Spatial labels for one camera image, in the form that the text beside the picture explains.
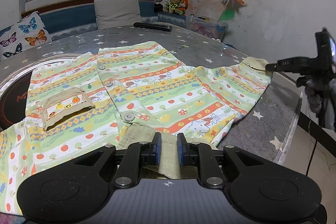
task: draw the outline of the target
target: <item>black remote control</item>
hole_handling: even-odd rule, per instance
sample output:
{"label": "black remote control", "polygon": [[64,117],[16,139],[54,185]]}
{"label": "black remote control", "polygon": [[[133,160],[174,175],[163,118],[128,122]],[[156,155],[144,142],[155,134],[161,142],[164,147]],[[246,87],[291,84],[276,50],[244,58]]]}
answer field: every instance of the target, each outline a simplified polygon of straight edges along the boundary
{"label": "black remote control", "polygon": [[154,30],[161,30],[161,31],[166,31],[166,32],[171,32],[173,30],[172,26],[154,24],[154,23],[135,22],[133,26],[138,27],[138,28],[154,29]]}

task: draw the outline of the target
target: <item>plush toy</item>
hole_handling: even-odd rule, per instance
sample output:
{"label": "plush toy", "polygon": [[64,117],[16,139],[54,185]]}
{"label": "plush toy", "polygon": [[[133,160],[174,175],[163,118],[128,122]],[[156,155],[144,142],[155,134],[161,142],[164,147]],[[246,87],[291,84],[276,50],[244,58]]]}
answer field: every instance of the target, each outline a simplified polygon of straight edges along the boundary
{"label": "plush toy", "polygon": [[167,0],[155,0],[155,4],[154,4],[154,12],[161,12],[163,9],[163,5],[166,4],[166,2],[168,2]]}
{"label": "plush toy", "polygon": [[181,0],[179,4],[179,8],[175,9],[175,14],[176,15],[184,15],[185,10],[188,8],[188,0]]}
{"label": "plush toy", "polygon": [[165,13],[172,14],[176,8],[179,7],[181,0],[170,0],[170,2],[166,3],[166,6],[163,8]]}

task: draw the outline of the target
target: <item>white star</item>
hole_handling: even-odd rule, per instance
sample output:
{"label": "white star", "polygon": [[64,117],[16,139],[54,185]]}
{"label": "white star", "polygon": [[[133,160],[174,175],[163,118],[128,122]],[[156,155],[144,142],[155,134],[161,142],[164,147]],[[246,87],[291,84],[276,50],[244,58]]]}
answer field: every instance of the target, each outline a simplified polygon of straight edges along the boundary
{"label": "white star", "polygon": [[260,115],[260,112],[256,112],[254,110],[253,110],[253,114],[252,115],[258,117],[259,120],[260,120],[260,118],[263,118],[263,115]]}
{"label": "white star", "polygon": [[269,142],[275,146],[275,150],[280,149],[280,151],[282,151],[282,148],[281,148],[282,142],[280,142],[276,136],[274,136],[274,140],[269,141]]}

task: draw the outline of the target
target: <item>throw pillow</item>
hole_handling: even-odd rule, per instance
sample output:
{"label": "throw pillow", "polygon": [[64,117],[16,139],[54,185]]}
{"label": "throw pillow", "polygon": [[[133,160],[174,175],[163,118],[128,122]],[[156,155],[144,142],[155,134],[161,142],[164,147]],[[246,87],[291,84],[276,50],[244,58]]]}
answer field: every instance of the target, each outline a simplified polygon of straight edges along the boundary
{"label": "throw pillow", "polygon": [[141,22],[139,0],[95,0],[98,29],[107,29]]}
{"label": "throw pillow", "polygon": [[33,12],[0,31],[0,60],[50,41],[51,37],[44,28],[38,12]]}

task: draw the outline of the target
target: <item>plastic storage box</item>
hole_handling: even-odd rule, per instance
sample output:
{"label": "plastic storage box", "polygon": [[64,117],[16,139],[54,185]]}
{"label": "plastic storage box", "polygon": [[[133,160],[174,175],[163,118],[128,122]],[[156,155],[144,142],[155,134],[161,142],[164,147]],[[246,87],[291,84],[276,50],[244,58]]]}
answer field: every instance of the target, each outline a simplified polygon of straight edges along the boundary
{"label": "plastic storage box", "polygon": [[186,16],[185,28],[206,37],[220,39],[222,41],[228,24],[223,21],[217,23],[217,21],[212,18],[210,18],[210,21],[207,21],[198,18],[198,16]]}

